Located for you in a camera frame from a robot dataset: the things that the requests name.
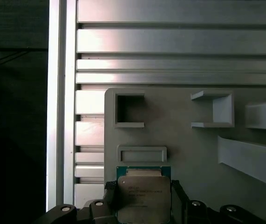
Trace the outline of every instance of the rectangular slot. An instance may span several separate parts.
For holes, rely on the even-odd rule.
[[[78,84],[206,84],[206,85],[266,85],[264,73],[194,72],[78,72]]]
[[[104,146],[102,147],[79,147],[80,153],[104,153]]]
[[[116,96],[116,122],[140,123],[144,121],[144,96]]]
[[[175,71],[175,72],[216,72],[217,76],[220,72],[242,72],[245,73],[266,73],[266,60],[250,59],[236,60],[236,59],[207,59],[207,58],[194,58],[188,59],[185,57],[176,57],[172,59],[165,59],[161,56],[151,56],[153,58],[148,59],[142,56],[134,56],[134,59],[127,59],[127,56],[122,56],[121,59],[106,59],[105,55],[83,55],[84,59],[77,60],[78,72],[163,72],[163,71]],[[105,92],[105,90],[82,90],[86,93],[90,92],[96,96],[93,92]]]
[[[104,184],[104,178],[81,177],[81,178],[78,178],[78,183],[82,183],[82,184]]]
[[[234,127],[234,99],[232,91],[201,91],[191,94],[191,100],[212,101],[212,122],[192,122],[191,127]]]
[[[117,159],[122,162],[166,162],[166,147],[118,147]]]

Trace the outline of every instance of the rectangular opening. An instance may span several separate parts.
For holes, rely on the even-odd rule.
[[[124,162],[163,162],[162,151],[122,151],[121,161]]]
[[[144,122],[144,96],[116,96],[116,122]]]

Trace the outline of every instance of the black cable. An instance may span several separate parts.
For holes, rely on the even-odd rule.
[[[15,52],[15,53],[12,53],[12,54],[7,55],[7,56],[5,56],[5,57],[2,57],[2,58],[0,58],[0,61],[3,60],[3,59],[6,59],[6,58],[8,58],[8,57],[11,57],[11,56],[17,55],[17,54],[19,54],[19,53],[21,53],[21,52]]]
[[[12,60],[15,60],[15,59],[17,59],[18,57],[22,57],[22,56],[24,56],[24,55],[26,55],[26,54],[28,54],[28,53],[30,53],[30,52],[29,52],[29,51],[28,51],[28,52],[24,52],[23,54],[20,54],[20,55],[18,55],[18,56],[16,56],[16,57],[13,57],[13,58],[11,58],[11,59],[8,59],[8,60],[6,60],[6,61],[0,63],[0,65],[5,64],[5,63],[8,63],[8,62],[10,62],[10,61],[12,61]]]

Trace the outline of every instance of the white bracket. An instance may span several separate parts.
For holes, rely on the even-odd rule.
[[[266,146],[218,137],[218,162],[266,183]]]
[[[191,100],[212,100],[212,122],[192,122],[191,127],[234,127],[232,91],[201,91],[191,94]]]
[[[266,102],[246,105],[246,127],[266,129]]]

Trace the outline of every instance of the metal panel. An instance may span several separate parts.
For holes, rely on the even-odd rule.
[[[103,122],[76,122],[75,144],[100,147],[104,145]]]
[[[74,204],[75,63],[76,63],[76,28],[77,28],[76,5],[77,5],[77,0],[67,1],[65,98],[64,98],[65,100],[64,189],[63,189],[64,191],[63,202],[65,204]]]
[[[77,52],[266,54],[266,30],[79,29]]]
[[[78,21],[266,24],[266,1],[79,0]]]
[[[76,92],[76,114],[104,114],[106,89],[78,90]]]
[[[76,153],[76,164],[104,164],[104,153]]]
[[[266,60],[252,59],[79,59],[77,71],[103,72],[103,71],[183,71],[183,72],[250,72],[266,73]]]
[[[50,1],[46,211],[63,203],[63,94],[65,1]]]
[[[102,199],[104,195],[103,184],[76,184],[75,185],[75,206],[83,208],[90,200]]]
[[[250,73],[77,73],[82,84],[266,85],[266,74]]]
[[[79,178],[79,183],[84,184],[104,184],[104,178],[94,178],[94,177],[81,177]]]
[[[104,177],[104,166],[77,165],[75,169],[75,177],[103,178]]]
[[[104,152],[104,146],[102,147],[80,147],[81,153],[103,153]]]

